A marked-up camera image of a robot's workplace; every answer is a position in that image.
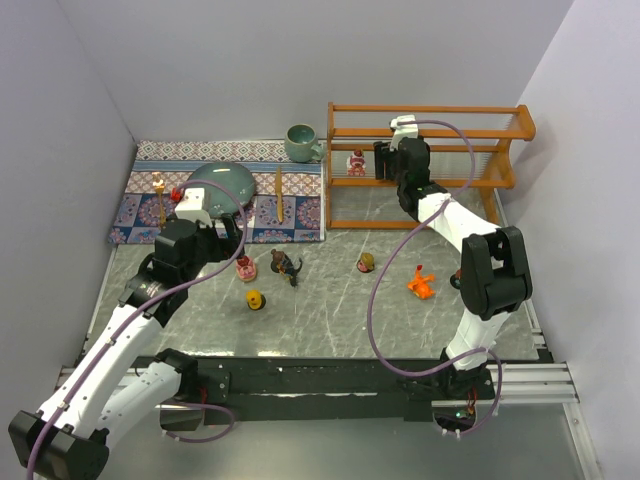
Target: dinosaur figurine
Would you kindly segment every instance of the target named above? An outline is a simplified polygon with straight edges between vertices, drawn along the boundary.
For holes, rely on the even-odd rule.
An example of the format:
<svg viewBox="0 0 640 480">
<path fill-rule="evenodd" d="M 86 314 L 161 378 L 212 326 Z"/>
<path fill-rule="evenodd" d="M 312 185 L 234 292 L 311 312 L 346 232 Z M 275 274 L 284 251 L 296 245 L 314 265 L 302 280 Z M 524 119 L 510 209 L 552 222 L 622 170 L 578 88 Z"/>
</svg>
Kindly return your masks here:
<svg viewBox="0 0 640 480">
<path fill-rule="evenodd" d="M 284 275 L 289 280 L 289 284 L 292 287 L 297 286 L 298 273 L 302 270 L 302 259 L 298 259 L 300 266 L 295 268 L 291 259 L 283 251 L 276 250 L 274 248 L 271 250 L 271 256 L 273 258 L 271 261 L 271 271 Z"/>
</svg>

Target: mug handle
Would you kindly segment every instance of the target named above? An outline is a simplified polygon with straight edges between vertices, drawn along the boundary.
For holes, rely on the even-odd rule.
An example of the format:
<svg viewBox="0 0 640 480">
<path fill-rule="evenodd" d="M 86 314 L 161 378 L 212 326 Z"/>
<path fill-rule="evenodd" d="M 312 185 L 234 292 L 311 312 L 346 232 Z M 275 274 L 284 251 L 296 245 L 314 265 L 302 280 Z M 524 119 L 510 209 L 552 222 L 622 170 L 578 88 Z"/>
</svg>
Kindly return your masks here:
<svg viewBox="0 0 640 480">
<path fill-rule="evenodd" d="M 324 148 L 320 145 L 312 145 L 311 150 L 316 152 L 316 155 L 311 157 L 311 160 L 322 160 L 324 158 Z"/>
</svg>

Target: red figurine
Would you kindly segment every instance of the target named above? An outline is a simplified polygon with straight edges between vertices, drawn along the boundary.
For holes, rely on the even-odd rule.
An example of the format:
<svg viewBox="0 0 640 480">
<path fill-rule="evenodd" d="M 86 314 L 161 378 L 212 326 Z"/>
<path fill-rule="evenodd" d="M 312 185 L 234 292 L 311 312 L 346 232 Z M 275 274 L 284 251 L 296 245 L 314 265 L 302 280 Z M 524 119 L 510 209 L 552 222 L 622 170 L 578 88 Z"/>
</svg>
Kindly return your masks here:
<svg viewBox="0 0 640 480">
<path fill-rule="evenodd" d="M 253 260 L 245 255 L 236 260 L 236 273 L 243 282 L 250 282 L 258 275 L 258 269 L 253 263 Z"/>
<path fill-rule="evenodd" d="M 178 191 L 176 188 L 173 188 L 171 190 L 171 200 L 173 200 L 176 203 L 180 203 L 180 200 L 182 200 L 182 193 Z"/>
<path fill-rule="evenodd" d="M 364 177 L 365 161 L 362 150 L 354 151 L 347 159 L 347 175 L 350 177 Z"/>
</svg>

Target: yellow toy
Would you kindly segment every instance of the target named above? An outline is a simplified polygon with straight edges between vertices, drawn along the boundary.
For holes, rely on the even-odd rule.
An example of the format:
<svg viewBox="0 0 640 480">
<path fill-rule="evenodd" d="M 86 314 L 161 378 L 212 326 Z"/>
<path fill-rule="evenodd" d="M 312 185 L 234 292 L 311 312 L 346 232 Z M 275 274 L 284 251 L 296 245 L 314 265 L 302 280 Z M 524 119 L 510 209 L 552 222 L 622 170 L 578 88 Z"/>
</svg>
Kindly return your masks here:
<svg viewBox="0 0 640 480">
<path fill-rule="evenodd" d="M 247 305 L 251 310 L 261 310 L 266 304 L 267 299 L 258 290 L 249 290 L 247 292 Z"/>
</svg>

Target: patterned rug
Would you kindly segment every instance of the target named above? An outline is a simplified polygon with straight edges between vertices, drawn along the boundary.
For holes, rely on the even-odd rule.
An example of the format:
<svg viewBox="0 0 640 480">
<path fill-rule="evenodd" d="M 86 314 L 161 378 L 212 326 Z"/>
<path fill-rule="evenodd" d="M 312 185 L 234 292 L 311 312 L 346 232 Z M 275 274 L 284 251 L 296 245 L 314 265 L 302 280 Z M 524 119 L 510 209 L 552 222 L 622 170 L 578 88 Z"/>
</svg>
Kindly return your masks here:
<svg viewBox="0 0 640 480">
<path fill-rule="evenodd" d="M 198 167 L 214 160 L 241 162 L 256 180 L 256 195 L 246 207 L 247 243 L 324 240 L 321 165 L 289 162 L 282 142 L 141 142 L 109 242 L 146 244 L 155 240 L 160 231 L 160 201 L 153 191 L 151 172 L 163 172 L 165 191 L 171 192 Z M 276 213 L 277 166 L 282 168 L 282 223 Z M 175 203 L 169 193 L 162 202 L 166 214 L 173 213 Z M 244 228 L 239 215 L 236 221 Z M 216 229 L 225 235 L 220 222 Z"/>
</svg>

